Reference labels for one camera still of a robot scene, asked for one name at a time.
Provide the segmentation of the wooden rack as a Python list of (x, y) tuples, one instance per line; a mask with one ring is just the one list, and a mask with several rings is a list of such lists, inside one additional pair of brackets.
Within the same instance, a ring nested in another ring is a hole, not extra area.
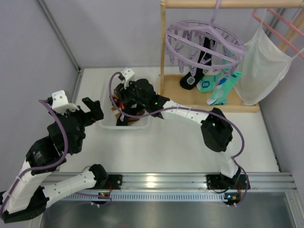
[[(223, 0), (220, 8), (222, 9), (263, 9), (263, 8), (285, 8), (285, 9), (302, 9), (300, 0)], [(165, 63), (165, 26), (166, 26), (166, 9), (212, 9), (215, 8), (214, 0), (162, 0), (161, 6), (161, 73), (159, 74), (158, 93), (162, 96), (172, 95), (174, 101), (179, 104), (190, 106), (198, 109), (211, 110), (212, 107), (207, 105), (207, 96), (211, 93), (201, 93), (197, 89), (184, 90), (178, 85), (178, 80), (182, 75), (170, 75), (164, 72)], [(222, 108), (223, 112), (229, 113), (255, 113), (259, 111), (260, 106), (241, 105), (241, 99), (233, 90), (228, 95), (226, 105), (217, 106)]]

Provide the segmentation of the red yellow argyle sock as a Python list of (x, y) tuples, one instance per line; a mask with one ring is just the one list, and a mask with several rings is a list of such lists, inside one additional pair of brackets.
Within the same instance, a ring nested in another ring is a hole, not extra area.
[(117, 107), (119, 107), (122, 110), (125, 108), (125, 103), (119, 98), (116, 89), (114, 89), (114, 91), (113, 91), (112, 98)]

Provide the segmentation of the pink clothes hanger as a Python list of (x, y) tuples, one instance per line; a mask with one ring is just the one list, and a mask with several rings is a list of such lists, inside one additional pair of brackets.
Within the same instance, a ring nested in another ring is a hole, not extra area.
[(257, 9), (252, 12), (252, 17), (260, 22), (270, 35), (278, 38), (278, 48), (282, 52), (293, 50), (301, 59), (304, 59), (304, 52), (297, 48), (293, 42), (297, 38), (304, 39), (304, 9), (301, 8), (294, 14), (291, 20), (286, 19), (274, 9), (266, 9), (265, 14), (271, 14), (277, 21), (276, 25), (264, 22), (264, 20), (257, 15)]

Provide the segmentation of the white plastic basket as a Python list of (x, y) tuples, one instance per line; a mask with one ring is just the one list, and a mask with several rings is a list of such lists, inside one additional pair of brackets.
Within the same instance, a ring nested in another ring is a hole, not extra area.
[(104, 113), (104, 118), (100, 123), (101, 127), (108, 130), (139, 130), (147, 128), (151, 122), (150, 117), (130, 118), (115, 109), (110, 99), (109, 82), (110, 78), (106, 80), (100, 98), (101, 108)]

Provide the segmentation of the purple round clip hanger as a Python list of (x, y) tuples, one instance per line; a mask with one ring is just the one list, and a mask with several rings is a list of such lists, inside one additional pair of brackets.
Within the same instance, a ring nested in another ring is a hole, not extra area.
[(216, 2), (209, 21), (188, 19), (173, 22), (165, 33), (165, 53), (181, 73), (186, 67), (193, 76), (198, 69), (234, 72), (246, 54), (243, 41), (215, 23), (221, 1)]

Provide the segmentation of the aluminium mounting rail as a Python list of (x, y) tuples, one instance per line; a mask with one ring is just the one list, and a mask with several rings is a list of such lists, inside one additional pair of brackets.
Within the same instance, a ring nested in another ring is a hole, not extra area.
[[(295, 191), (292, 174), (249, 172), (250, 190)], [(111, 173), (106, 189), (117, 190), (207, 190), (211, 181), (206, 173)]]

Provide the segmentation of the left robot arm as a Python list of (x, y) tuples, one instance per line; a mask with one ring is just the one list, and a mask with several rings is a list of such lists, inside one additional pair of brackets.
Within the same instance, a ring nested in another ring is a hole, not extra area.
[(29, 149), (19, 174), (7, 191), (0, 194), (0, 218), (4, 223), (31, 220), (42, 214), (57, 201), (85, 189), (100, 189), (108, 180), (101, 164), (93, 164), (70, 179), (43, 186), (68, 154), (82, 150), (85, 128), (104, 118), (99, 101), (86, 97), (83, 103), (89, 108), (69, 102), (64, 96), (40, 100), (54, 123), (47, 127), (48, 135), (37, 140)]

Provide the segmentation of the white mesh laundry bag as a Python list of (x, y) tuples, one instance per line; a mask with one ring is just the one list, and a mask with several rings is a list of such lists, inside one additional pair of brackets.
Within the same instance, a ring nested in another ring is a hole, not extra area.
[(243, 75), (235, 84), (235, 91), (243, 105), (252, 106), (274, 90), (294, 58), (282, 52), (262, 28), (258, 28), (245, 46), (247, 52), (237, 68)]

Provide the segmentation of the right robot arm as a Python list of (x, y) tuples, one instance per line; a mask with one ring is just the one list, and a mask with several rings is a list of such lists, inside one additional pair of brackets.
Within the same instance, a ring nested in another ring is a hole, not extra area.
[(114, 94), (124, 105), (137, 105), (143, 107), (146, 112), (163, 120), (182, 121), (200, 128), (203, 142), (213, 153), (220, 168), (220, 173), (214, 178), (209, 178), (208, 188), (219, 192), (221, 189), (241, 187), (244, 190), (250, 188), (248, 175), (233, 155), (232, 140), (233, 130), (240, 130), (229, 121), (218, 108), (211, 111), (193, 109), (161, 96), (154, 91), (147, 79), (139, 79), (128, 83), (120, 83)]

